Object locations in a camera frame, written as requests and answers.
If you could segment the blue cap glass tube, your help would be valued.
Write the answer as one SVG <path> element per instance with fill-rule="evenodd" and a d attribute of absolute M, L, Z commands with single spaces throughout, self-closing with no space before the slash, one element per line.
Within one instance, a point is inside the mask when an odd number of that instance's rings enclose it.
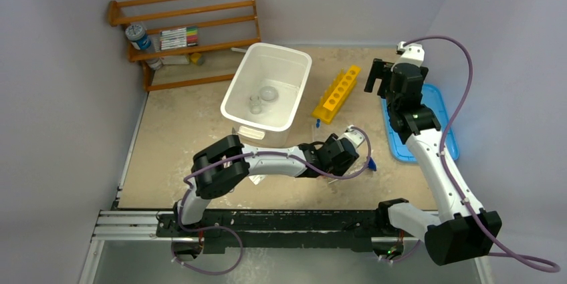
<path fill-rule="evenodd" d="M 369 163 L 366 165 L 366 169 L 372 172 L 377 171 L 376 162 L 372 158 L 369 160 Z M 338 181 L 337 179 L 332 179 L 331 181 L 328 182 L 328 184 L 332 184 L 333 182 L 337 182 L 337 181 Z"/>

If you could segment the clear watch glass dish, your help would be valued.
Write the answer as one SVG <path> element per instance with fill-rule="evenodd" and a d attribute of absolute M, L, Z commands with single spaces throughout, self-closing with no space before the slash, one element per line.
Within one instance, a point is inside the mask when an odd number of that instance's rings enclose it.
<path fill-rule="evenodd" d="M 275 102 L 279 97 L 279 92 L 273 86 L 263 86 L 259 90 L 259 96 L 265 102 Z"/>

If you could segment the small glass jar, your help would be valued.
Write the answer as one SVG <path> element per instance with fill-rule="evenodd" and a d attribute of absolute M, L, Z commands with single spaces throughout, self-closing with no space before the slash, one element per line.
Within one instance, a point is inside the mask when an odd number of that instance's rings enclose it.
<path fill-rule="evenodd" d="M 259 95 L 252 95 L 249 98 L 249 111 L 251 114 L 262 113 L 263 100 Z"/>

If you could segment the white plastic bin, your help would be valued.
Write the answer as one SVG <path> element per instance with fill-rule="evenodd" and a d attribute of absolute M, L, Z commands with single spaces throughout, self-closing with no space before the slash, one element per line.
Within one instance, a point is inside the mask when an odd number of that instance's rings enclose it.
<path fill-rule="evenodd" d="M 220 111 L 242 138 L 282 147 L 298 111 L 312 66 L 305 52 L 254 43 L 245 52 Z"/>

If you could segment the small plastic zip bag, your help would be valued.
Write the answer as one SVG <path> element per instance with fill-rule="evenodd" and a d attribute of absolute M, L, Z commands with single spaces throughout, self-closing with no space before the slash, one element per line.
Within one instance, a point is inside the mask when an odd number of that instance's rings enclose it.
<path fill-rule="evenodd" d="M 266 178 L 266 175 L 251 175 L 248 176 L 248 178 L 250 179 L 250 181 L 254 184 L 254 185 L 258 185 L 261 181 L 263 181 Z"/>

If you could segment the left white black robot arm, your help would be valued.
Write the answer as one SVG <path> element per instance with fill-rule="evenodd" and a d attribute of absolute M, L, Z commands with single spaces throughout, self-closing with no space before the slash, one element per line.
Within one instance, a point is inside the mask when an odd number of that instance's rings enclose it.
<path fill-rule="evenodd" d="M 234 134 L 228 135 L 194 155 L 191 173 L 183 179 L 189 189 L 177 202 L 173 227 L 184 237 L 194 235 L 209 203 L 225 196 L 248 176 L 354 178 L 362 171 L 347 172 L 360 157 L 358 147 L 367 143 L 367 136 L 354 128 L 340 136 L 331 134 L 323 142 L 290 148 L 255 147 L 242 143 Z"/>

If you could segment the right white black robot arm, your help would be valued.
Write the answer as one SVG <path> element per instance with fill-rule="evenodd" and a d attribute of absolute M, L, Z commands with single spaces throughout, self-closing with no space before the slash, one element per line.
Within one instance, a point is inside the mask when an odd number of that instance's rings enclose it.
<path fill-rule="evenodd" d="M 386 102 L 390 127 L 415 157 L 434 196 L 438 213 L 433 216 L 404 198 L 382 201 L 375 225 L 384 235 L 404 231 L 418 238 L 437 265 L 486 256 L 502 221 L 476 199 L 458 171 L 443 141 L 434 111 L 422 102 L 428 69 L 409 63 L 392 64 L 374 59 L 365 92 Z"/>

